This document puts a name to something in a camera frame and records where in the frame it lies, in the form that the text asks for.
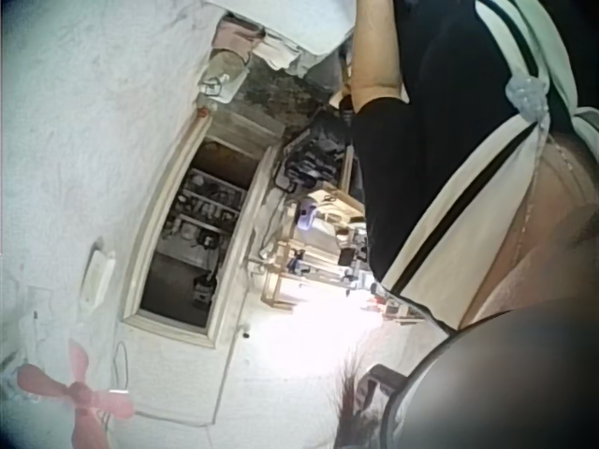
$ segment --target white wall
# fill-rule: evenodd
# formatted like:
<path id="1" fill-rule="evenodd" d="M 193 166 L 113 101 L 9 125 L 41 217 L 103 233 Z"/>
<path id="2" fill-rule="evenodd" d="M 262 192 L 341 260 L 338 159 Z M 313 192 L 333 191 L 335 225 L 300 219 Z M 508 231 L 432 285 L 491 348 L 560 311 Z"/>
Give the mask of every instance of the white wall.
<path id="1" fill-rule="evenodd" d="M 193 111 L 221 14 L 199 0 L 13 1 L 4 11 L 3 358 L 18 349 L 17 362 L 28 357 L 69 382 L 66 341 L 73 337 L 89 352 L 89 384 L 108 387 L 114 343 L 125 340 L 134 399 L 192 419 L 201 408 L 197 386 L 222 377 L 210 366 L 228 358 L 234 323 L 217 351 L 128 327 L 115 338 L 133 242 Z M 262 226 L 269 213 L 261 213 Z M 84 317 L 78 292 L 96 241 L 116 252 L 118 265 L 109 299 Z M 240 305 L 241 290 L 232 296 Z M 310 316 L 273 311 L 253 293 L 241 318 L 252 324 L 251 338 L 236 343 L 216 425 L 136 416 L 113 423 L 112 447 L 293 449 L 330 439 L 345 359 L 376 340 L 383 351 L 366 354 L 364 364 L 393 364 L 409 331 L 385 326 L 364 340 L 368 323 Z M 5 426 L 24 430 L 26 423 L 24 447 L 70 447 L 69 408 L 21 399 L 2 407 Z"/>
<path id="2" fill-rule="evenodd" d="M 74 337 L 91 358 L 89 383 L 108 386 L 126 262 L 194 110 L 222 10 L 199 0 L 6 3 L 2 357 L 20 348 L 19 360 L 68 382 L 66 339 Z M 109 300 L 84 318 L 78 292 L 98 239 L 116 252 L 117 270 Z M 26 353 L 25 336 L 35 342 Z M 25 447 L 68 447 L 69 409 L 5 406 L 5 425 L 34 423 Z"/>

